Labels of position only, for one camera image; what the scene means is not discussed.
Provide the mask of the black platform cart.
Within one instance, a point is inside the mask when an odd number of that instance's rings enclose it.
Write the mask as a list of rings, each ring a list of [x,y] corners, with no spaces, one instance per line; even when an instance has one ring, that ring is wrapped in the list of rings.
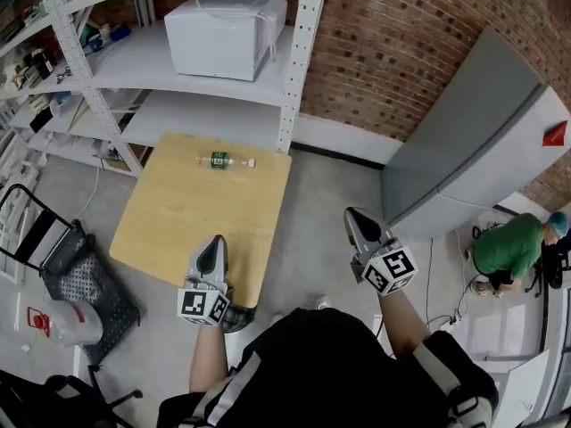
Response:
[[[22,184],[5,189],[0,196],[0,210],[13,193],[21,193],[26,201],[35,203],[40,214],[16,250],[0,244],[0,255],[35,270],[53,300],[81,300],[95,309],[103,334],[95,344],[85,345],[83,351],[89,363],[99,367],[133,327],[140,325],[140,309],[106,261],[95,236],[86,232],[79,219],[64,219]],[[32,263],[32,255],[56,221],[64,225],[62,235],[40,264]]]

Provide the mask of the square wooden table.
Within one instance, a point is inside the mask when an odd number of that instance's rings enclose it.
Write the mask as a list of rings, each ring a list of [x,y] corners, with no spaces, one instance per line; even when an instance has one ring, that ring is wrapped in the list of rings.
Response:
[[[254,169],[200,166],[199,152],[254,158]],[[154,147],[112,240],[117,261],[176,287],[191,256],[214,235],[228,243],[238,306],[260,298],[292,159],[282,152],[165,133]]]

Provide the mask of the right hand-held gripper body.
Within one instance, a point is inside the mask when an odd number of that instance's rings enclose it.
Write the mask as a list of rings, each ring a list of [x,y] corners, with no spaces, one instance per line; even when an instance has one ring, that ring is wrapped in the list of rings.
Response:
[[[387,296],[406,287],[418,273],[418,265],[409,246],[392,238],[375,250],[356,253],[351,268],[357,283],[368,282],[379,296]]]

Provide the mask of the tall white shelving unit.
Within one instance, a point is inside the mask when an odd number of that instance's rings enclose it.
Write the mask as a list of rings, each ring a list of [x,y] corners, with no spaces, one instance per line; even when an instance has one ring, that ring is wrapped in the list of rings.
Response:
[[[186,1],[40,0],[0,47],[0,164],[33,177],[53,155],[136,177],[165,133],[287,152],[324,0],[286,0],[253,81],[175,71],[164,16]]]

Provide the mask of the person's black striped jacket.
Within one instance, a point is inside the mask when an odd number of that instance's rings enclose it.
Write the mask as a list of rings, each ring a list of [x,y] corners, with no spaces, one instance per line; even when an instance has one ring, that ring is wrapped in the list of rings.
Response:
[[[489,428],[498,400],[449,333],[391,358],[359,319],[296,309],[220,383],[164,400],[157,428]]]

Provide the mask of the clear plastic bottle green label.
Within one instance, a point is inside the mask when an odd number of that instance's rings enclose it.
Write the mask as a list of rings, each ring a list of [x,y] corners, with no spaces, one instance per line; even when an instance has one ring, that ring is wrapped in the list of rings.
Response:
[[[202,167],[217,170],[254,169],[256,167],[254,158],[225,151],[199,152],[196,161]]]

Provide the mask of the large clear water jug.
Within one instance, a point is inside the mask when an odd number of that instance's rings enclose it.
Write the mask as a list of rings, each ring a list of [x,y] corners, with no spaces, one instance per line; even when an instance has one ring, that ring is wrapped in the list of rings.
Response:
[[[82,300],[50,300],[39,309],[26,308],[27,324],[63,347],[95,345],[103,337],[103,322],[95,308]]]

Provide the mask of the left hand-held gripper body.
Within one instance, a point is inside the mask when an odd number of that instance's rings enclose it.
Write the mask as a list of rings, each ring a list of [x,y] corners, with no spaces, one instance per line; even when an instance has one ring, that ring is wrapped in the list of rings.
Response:
[[[177,315],[192,325],[219,325],[228,309],[228,284],[188,278],[178,290]]]

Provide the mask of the white microwave oven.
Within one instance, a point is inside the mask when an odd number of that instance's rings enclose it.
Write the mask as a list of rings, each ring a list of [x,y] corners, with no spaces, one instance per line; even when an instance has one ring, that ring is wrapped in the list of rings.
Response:
[[[265,60],[277,59],[286,10],[286,0],[184,2],[164,16],[175,71],[255,80]]]

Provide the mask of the person's left forearm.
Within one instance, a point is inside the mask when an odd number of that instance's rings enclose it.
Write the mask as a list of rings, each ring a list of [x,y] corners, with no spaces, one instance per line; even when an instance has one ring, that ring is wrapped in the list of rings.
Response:
[[[189,375],[190,392],[206,392],[228,377],[225,334],[221,325],[198,330]]]

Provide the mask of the red triangular tag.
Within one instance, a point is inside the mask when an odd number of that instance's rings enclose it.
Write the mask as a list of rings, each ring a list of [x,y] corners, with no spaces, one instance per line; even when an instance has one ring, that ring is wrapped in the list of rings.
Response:
[[[564,147],[566,145],[568,121],[564,120],[548,128],[543,135],[543,147]]]

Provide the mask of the person's right forearm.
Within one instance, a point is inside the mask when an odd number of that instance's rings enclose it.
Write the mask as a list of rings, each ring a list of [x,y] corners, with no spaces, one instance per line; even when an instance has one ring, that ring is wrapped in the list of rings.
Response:
[[[379,295],[378,300],[393,354],[405,358],[431,333],[404,291]]]

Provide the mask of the grey cabinet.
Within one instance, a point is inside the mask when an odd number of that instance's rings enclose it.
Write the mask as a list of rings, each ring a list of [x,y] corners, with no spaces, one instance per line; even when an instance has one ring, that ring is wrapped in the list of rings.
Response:
[[[566,145],[543,147],[567,120]],[[571,112],[494,29],[483,30],[416,130],[381,172],[385,221],[400,238],[447,235],[571,149]]]

